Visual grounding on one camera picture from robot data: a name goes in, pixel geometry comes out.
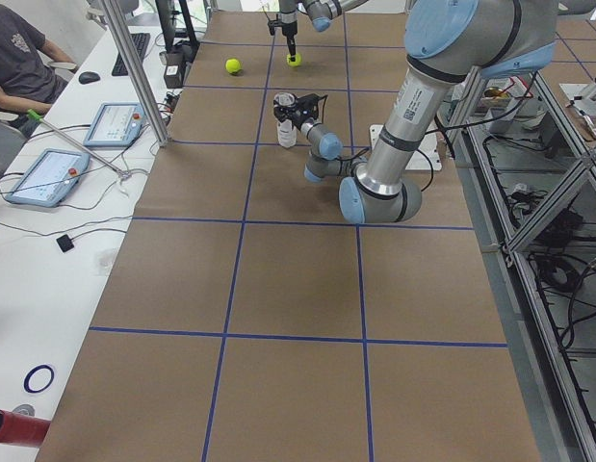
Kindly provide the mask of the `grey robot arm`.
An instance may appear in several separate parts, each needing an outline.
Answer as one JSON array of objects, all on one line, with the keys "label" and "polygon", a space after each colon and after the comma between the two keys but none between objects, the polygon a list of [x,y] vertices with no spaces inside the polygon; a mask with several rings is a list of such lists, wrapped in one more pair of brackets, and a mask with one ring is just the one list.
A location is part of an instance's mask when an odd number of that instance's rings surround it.
[{"label": "grey robot arm", "polygon": [[367,0],[287,0],[279,2],[279,12],[274,19],[268,20],[269,32],[272,36],[280,29],[282,36],[286,39],[290,64],[298,61],[296,47],[296,35],[298,34],[298,6],[302,5],[304,12],[310,19],[317,32],[325,31],[331,21],[344,13],[356,9]]},{"label": "grey robot arm", "polygon": [[557,15],[555,1],[417,2],[404,33],[408,70],[368,159],[342,158],[340,140],[321,122],[316,94],[278,94],[274,116],[310,141],[306,178],[341,177],[346,221],[410,219],[421,207],[422,193],[402,174],[449,89],[473,67],[485,79],[545,67],[554,56]]}]

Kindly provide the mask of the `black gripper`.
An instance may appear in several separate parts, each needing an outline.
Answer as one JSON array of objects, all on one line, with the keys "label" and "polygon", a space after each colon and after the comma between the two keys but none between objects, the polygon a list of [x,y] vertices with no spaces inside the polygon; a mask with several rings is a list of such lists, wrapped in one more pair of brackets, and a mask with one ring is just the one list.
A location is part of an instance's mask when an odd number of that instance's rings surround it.
[{"label": "black gripper", "polygon": [[278,122],[283,123],[289,121],[293,126],[301,126],[311,117],[311,113],[300,105],[276,105],[273,107],[273,114]]},{"label": "black gripper", "polygon": [[295,36],[298,33],[298,21],[296,12],[280,12],[277,15],[280,21],[282,35],[286,38],[288,47],[288,59],[295,59],[297,55],[297,46]]}]

